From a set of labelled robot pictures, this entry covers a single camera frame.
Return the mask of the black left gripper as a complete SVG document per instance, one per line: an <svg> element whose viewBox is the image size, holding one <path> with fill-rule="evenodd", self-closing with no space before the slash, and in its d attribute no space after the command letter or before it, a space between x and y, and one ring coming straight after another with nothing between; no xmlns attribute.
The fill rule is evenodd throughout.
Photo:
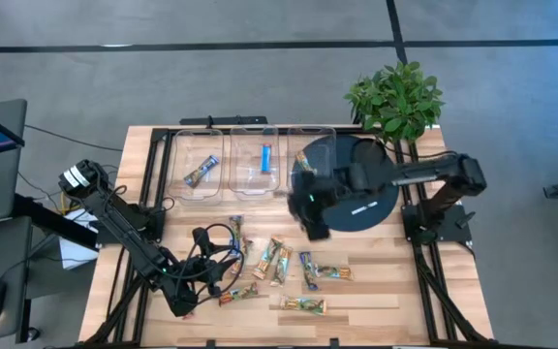
<svg viewBox="0 0 558 349"><path fill-rule="evenodd" d="M231 258L222 262L214 260L217 254L224 252L224 246L210 240L207 228L195 228L193 238L192 249L180 269L180 298L197 300L199 294L195 290L195 283L200 282L205 285L209 299L218 299L223 293L218 282L239 276L238 270L230 269L239 259Z"/></svg>

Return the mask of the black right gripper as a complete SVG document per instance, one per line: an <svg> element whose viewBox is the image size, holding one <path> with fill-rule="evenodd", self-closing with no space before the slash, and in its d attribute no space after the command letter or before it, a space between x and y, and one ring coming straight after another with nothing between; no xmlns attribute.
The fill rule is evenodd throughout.
<svg viewBox="0 0 558 349"><path fill-rule="evenodd" d="M323 218L324 211L364 192L365 169L361 164L334 169L328 176L302 171L293 176L288 208L310 241L328 239L330 232Z"/></svg>

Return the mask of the blue green granola bar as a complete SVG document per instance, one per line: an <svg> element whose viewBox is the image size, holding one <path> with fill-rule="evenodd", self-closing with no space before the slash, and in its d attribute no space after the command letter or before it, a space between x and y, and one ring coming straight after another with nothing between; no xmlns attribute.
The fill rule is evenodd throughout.
<svg viewBox="0 0 558 349"><path fill-rule="evenodd" d="M303 268L303 276L309 291L318 291L319 287L315 281L315 265L312 260L312 255L309 251L300 252L299 260Z"/></svg>
<svg viewBox="0 0 558 349"><path fill-rule="evenodd" d="M183 178L184 182L191 188L197 187L202 178L219 163L220 161L216 156L208 156L195 170Z"/></svg>
<svg viewBox="0 0 558 349"><path fill-rule="evenodd" d="M233 232L230 241L230 244L233 246L233 250L230 251L230 255L234 257L239 257L240 255L244 254L243 247L242 247L242 233L241 233L243 216L242 215L231 216L229 218L229 223Z"/></svg>

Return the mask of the clear plastic bin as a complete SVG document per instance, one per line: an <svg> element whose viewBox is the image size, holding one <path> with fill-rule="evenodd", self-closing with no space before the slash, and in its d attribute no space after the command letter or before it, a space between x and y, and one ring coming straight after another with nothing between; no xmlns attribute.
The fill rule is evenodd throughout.
<svg viewBox="0 0 558 349"><path fill-rule="evenodd" d="M287 187L292 189L302 170L295 155L302 150L317 170L314 175L330 176L336 166L336 132L331 127L292 127L287 132Z"/></svg>
<svg viewBox="0 0 558 349"><path fill-rule="evenodd" d="M174 136L174 147L168 193L185 206L211 206L221 201L221 186L225 165L224 136L213 129L185 129ZM198 184L189 187L183 178L195 170L208 156L220 163L212 168Z"/></svg>
<svg viewBox="0 0 558 349"><path fill-rule="evenodd" d="M279 130L273 125L234 126L230 131L229 187L239 200L266 200L280 186ZM261 172L264 143L272 145L271 172Z"/></svg>

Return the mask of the dark blue round mat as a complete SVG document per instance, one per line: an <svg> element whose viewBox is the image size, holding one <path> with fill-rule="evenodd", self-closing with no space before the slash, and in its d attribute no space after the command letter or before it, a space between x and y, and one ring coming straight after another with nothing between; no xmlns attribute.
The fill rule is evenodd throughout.
<svg viewBox="0 0 558 349"><path fill-rule="evenodd" d="M372 139L358 138L352 135L336 136L336 166L334 169L348 167L358 163L365 169L367 179L373 181L381 178L393 169L393 162L380 143ZM399 189L386 185L377 190L366 191L358 197L343 200L336 206L327 208L323 218L329 232L358 232L372 228L391 214L399 195ZM377 201L378 205L357 215L351 211Z"/></svg>

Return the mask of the potted green plant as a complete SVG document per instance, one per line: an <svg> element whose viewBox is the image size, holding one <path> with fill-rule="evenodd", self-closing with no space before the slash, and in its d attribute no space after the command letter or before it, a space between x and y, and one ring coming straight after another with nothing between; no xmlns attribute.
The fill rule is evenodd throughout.
<svg viewBox="0 0 558 349"><path fill-rule="evenodd" d="M414 145L436 125L445 103L434 76L417 61L384 66L373 76L360 76L343 99L351 104L351 120L373 134L387 150L400 155L403 142Z"/></svg>

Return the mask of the white box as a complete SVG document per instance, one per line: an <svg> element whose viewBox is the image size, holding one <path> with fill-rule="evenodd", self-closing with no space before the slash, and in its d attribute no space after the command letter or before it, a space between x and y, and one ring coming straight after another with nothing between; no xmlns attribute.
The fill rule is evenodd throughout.
<svg viewBox="0 0 558 349"><path fill-rule="evenodd" d="M96 222L95 216L87 213L84 209L74 210L66 215L67 219L89 229L95 235L98 234L98 229L91 226L92 222ZM62 260L62 268L64 270L72 270L80 267L83 264L94 261L98 257L98 252L83 247L79 244L71 242L65 238L59 239L60 259Z"/></svg>

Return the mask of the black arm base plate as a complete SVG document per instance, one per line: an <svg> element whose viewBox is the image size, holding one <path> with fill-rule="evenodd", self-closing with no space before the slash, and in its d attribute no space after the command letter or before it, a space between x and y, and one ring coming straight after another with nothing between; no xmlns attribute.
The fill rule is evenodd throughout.
<svg viewBox="0 0 558 349"><path fill-rule="evenodd" d="M119 240L112 233L110 233L99 221L90 222L89 226L97 230L96 243L98 245L116 244L119 242ZM148 240L161 242L163 239L164 226L164 213L152 215L148 224L145 226L145 229L140 230L139 233Z"/></svg>
<svg viewBox="0 0 558 349"><path fill-rule="evenodd" d="M462 205L454 205L443 213L428 216L420 206L403 206L401 214L408 241L429 245L438 241L468 242L472 240L468 222L475 215Z"/></svg>

